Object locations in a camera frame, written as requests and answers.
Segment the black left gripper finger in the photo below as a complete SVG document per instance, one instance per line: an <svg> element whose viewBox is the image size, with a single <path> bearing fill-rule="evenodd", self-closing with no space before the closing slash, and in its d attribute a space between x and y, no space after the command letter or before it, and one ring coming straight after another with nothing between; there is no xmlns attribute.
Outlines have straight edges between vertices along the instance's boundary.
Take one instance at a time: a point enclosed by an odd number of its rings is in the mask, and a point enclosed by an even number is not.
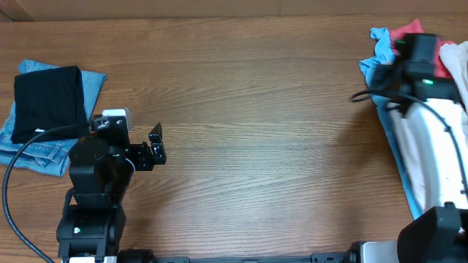
<svg viewBox="0 0 468 263"><path fill-rule="evenodd" d="M162 143L162 125L158 123L149 133L150 143Z"/></svg>
<svg viewBox="0 0 468 263"><path fill-rule="evenodd" d="M161 143L152 143L151 150L153 153L153 162L155 165L163 165L167 161L167 156L165 153L164 144Z"/></svg>

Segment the beige khaki shorts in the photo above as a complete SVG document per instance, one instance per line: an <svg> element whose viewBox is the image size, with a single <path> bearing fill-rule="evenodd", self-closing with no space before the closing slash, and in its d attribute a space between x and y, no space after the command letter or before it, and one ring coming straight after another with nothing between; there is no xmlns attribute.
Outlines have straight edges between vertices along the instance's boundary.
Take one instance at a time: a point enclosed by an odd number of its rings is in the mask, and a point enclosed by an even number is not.
<svg viewBox="0 0 468 263"><path fill-rule="evenodd" d="M418 207L467 208L467 101L456 81L435 74L437 36L396 44L390 116Z"/></svg>

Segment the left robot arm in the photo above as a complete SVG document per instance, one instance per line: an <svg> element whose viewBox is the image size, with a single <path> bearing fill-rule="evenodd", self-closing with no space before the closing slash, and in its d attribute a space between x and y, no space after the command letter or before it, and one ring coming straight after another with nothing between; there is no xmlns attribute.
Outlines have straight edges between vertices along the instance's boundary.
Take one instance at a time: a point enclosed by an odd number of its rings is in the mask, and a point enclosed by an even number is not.
<svg viewBox="0 0 468 263"><path fill-rule="evenodd" d="M127 220L122 201L131 180L137 171L151 171L167 160L161 124L148 138L132 144L123 120L93 121L90 134L72 147L73 187L66 193L56 231L63 262L117 260Z"/></svg>

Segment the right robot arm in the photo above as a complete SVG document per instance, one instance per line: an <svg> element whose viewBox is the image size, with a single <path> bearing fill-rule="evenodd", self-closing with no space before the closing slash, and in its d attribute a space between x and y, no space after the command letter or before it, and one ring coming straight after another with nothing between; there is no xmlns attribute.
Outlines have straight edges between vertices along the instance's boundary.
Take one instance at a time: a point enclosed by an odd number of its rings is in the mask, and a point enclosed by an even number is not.
<svg viewBox="0 0 468 263"><path fill-rule="evenodd" d="M456 83L435 74L438 37L409 33L368 91L390 118L419 209L396 240L367 242L362 262L467 261L467 140Z"/></svg>

